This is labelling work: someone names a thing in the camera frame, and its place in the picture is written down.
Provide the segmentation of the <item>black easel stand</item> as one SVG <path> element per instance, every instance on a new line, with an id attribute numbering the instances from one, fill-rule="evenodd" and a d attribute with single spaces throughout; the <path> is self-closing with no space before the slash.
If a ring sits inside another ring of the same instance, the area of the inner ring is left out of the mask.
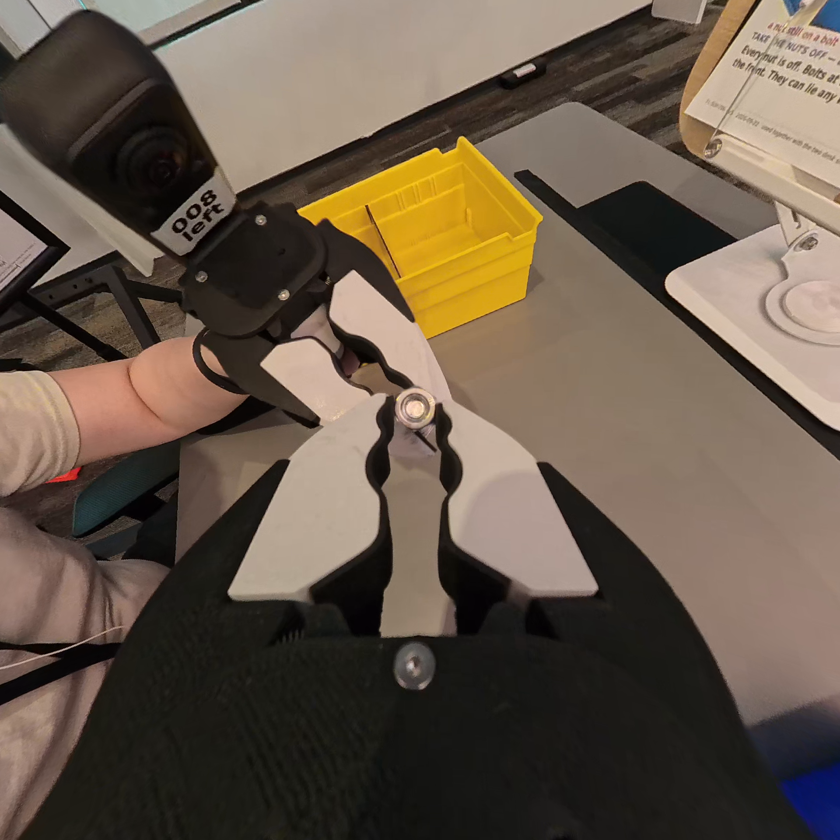
<path id="1" fill-rule="evenodd" d="M 182 304 L 182 293 L 179 290 L 131 279 L 119 265 L 108 264 L 93 270 L 77 269 L 33 287 L 14 302 L 3 303 L 1 332 L 8 332 L 39 319 L 87 347 L 102 361 L 120 361 L 124 355 L 119 350 L 71 321 L 60 311 L 65 306 L 97 293 L 108 293 L 114 299 L 144 349 L 158 343 L 161 337 L 143 301 Z"/>

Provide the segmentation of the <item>black floor device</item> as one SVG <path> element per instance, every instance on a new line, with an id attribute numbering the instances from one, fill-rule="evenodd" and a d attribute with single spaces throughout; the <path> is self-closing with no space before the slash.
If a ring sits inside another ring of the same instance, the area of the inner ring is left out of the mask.
<path id="1" fill-rule="evenodd" d="M 545 76 L 548 61 L 543 57 L 532 59 L 499 75 L 498 82 L 506 90 L 513 90 Z"/>

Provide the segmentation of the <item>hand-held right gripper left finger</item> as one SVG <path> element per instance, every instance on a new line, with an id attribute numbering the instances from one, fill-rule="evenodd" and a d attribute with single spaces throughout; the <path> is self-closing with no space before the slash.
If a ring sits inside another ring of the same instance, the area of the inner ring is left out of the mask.
<path id="1" fill-rule="evenodd" d="M 290 457 L 228 587 L 232 601 L 313 602 L 316 585 L 374 544 L 382 491 L 366 468 L 391 439 L 378 420 L 389 403 L 371 396 Z"/>

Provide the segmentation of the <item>silver bolt with nut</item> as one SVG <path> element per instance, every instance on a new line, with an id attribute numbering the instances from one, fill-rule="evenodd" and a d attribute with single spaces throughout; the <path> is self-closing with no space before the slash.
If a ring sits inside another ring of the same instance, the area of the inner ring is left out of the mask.
<path id="1" fill-rule="evenodd" d="M 435 420 L 437 401 L 419 387 L 406 388 L 395 398 L 395 419 L 406 429 L 419 432 Z"/>

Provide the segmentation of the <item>yellow plastic bin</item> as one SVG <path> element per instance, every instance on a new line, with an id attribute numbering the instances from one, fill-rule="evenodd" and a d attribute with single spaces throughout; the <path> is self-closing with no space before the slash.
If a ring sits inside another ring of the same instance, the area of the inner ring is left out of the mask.
<path id="1" fill-rule="evenodd" d="M 389 245 L 397 279 L 364 205 Z M 524 299 L 543 217 L 465 137 L 299 209 L 328 219 L 391 271 L 428 339 Z"/>

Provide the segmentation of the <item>person's left forearm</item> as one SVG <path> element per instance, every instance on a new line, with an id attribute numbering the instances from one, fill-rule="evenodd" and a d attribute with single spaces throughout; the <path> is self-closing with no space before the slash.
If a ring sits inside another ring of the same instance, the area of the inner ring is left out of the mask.
<path id="1" fill-rule="evenodd" d="M 205 376 L 194 344 L 194 338 L 169 339 L 132 359 L 50 375 L 76 419 L 75 467 L 178 440 L 245 401 Z"/>

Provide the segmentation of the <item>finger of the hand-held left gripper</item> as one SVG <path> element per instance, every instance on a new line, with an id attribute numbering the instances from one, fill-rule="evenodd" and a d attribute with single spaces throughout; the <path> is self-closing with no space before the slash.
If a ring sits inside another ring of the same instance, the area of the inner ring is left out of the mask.
<path id="1" fill-rule="evenodd" d="M 388 382 L 402 389 L 419 387 L 438 401 L 451 398 L 423 331 L 357 271 L 333 287 L 329 322 L 361 361 L 381 367 Z"/>
<path id="2" fill-rule="evenodd" d="M 343 373 L 333 352 L 312 337 L 275 345 L 259 367 L 304 405 L 322 426 L 341 419 L 372 397 L 368 389 Z"/>

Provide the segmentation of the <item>glass window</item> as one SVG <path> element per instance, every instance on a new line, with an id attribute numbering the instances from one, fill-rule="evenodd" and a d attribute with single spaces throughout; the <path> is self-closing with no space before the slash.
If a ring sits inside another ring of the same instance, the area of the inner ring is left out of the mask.
<path id="1" fill-rule="evenodd" d="M 79 1 L 132 31 L 148 46 L 169 43 L 247 6 L 244 1 Z"/>

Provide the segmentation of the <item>blue plastic bin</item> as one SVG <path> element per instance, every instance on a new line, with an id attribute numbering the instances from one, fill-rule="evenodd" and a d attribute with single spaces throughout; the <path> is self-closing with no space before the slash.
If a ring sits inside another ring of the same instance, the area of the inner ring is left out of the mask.
<path id="1" fill-rule="evenodd" d="M 839 763 L 802 773 L 780 787 L 817 838 L 839 839 Z"/>

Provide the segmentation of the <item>white document stand with instructions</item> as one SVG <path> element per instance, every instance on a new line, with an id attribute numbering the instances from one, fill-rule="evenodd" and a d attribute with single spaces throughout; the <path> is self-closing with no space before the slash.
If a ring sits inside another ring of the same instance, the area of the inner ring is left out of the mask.
<path id="1" fill-rule="evenodd" d="M 674 269 L 668 294 L 837 431 L 839 184 L 716 131 L 697 157 L 768 196 L 779 222 Z"/>

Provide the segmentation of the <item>printed instruction sheet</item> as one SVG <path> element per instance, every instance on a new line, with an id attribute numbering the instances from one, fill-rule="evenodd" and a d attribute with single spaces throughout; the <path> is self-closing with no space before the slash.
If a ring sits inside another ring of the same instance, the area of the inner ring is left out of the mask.
<path id="1" fill-rule="evenodd" d="M 839 2 L 725 2 L 690 72 L 679 131 L 713 131 L 839 184 Z"/>

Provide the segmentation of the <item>teal office chair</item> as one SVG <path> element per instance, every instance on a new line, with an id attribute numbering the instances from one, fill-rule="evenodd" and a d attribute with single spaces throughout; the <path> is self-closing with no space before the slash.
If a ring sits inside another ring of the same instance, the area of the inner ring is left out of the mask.
<path id="1" fill-rule="evenodd" d="M 159 492 L 178 478 L 180 464 L 178 440 L 123 458 L 76 498 L 72 536 L 87 537 L 123 517 L 137 522 L 147 520 L 163 507 Z"/>

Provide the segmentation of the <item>brown cardboard bin divider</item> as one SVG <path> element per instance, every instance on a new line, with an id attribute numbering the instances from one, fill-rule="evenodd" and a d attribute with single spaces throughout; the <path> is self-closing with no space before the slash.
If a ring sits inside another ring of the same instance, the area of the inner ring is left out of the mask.
<path id="1" fill-rule="evenodd" d="M 366 214 L 367 214 L 367 216 L 370 220 L 370 223 L 371 223 L 371 225 L 372 225 L 372 227 L 373 227 L 373 229 L 376 233 L 376 236 L 378 237 L 378 239 L 381 242 L 381 246 L 384 249 L 384 252 L 385 252 L 385 255 L 388 259 L 388 262 L 390 263 L 391 268 L 393 268 L 393 271 L 395 272 L 396 278 L 401 279 L 402 278 L 402 273 L 401 273 L 398 265 L 396 264 L 396 260 L 393 257 L 391 249 L 390 249 L 389 245 L 386 243 L 384 235 L 382 233 L 382 230 L 380 229 L 380 227 L 379 227 L 379 225 L 378 225 L 378 223 L 375 219 L 375 216 L 372 213 L 371 206 L 369 204 L 365 204 L 364 209 L 365 209 L 365 212 L 366 212 Z"/>

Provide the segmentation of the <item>black framed marker sign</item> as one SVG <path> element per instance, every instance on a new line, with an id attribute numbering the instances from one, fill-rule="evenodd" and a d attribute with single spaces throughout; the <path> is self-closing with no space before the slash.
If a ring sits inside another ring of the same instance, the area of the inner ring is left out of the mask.
<path id="1" fill-rule="evenodd" d="M 64 241 L 1 192 L 1 313 L 69 252 Z"/>

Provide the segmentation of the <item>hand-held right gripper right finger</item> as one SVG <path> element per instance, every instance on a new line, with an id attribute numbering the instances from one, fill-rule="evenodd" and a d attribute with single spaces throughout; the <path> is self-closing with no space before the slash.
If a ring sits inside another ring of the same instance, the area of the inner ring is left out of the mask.
<path id="1" fill-rule="evenodd" d="M 457 556 L 477 562 L 516 599 L 587 597 L 598 585 L 537 460 L 454 401 L 437 410 L 442 522 Z"/>

